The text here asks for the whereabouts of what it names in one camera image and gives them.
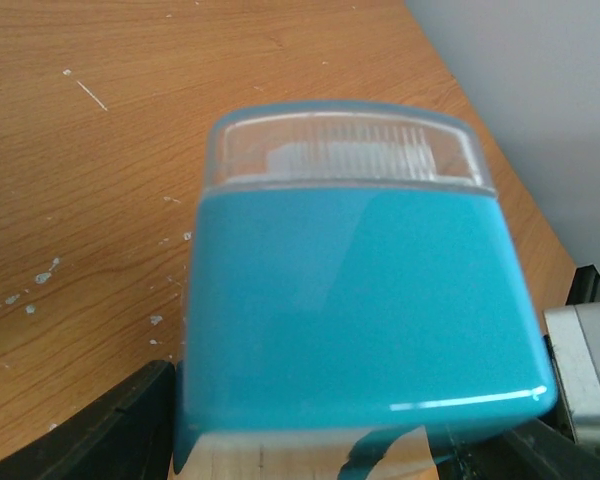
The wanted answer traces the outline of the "blue metronome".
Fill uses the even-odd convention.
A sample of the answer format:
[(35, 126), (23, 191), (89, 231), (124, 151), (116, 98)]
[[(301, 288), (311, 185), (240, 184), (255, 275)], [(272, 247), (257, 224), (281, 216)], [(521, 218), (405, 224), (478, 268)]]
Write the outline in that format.
[(215, 435), (356, 461), (424, 427), (479, 441), (557, 388), (497, 191), (203, 188), (174, 468)]

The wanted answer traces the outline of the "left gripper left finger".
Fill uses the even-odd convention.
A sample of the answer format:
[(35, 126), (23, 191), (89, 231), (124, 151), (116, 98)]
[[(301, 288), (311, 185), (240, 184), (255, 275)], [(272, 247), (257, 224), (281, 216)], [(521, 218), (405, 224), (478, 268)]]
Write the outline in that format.
[(0, 461), (7, 479), (166, 479), (176, 372), (145, 364), (39, 439)]

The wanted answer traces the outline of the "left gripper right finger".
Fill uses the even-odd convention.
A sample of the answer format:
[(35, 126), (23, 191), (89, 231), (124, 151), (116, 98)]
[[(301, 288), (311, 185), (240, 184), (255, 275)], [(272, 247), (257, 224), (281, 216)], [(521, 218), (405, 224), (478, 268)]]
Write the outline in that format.
[(540, 420), (431, 453), (441, 479), (600, 479), (599, 457)]

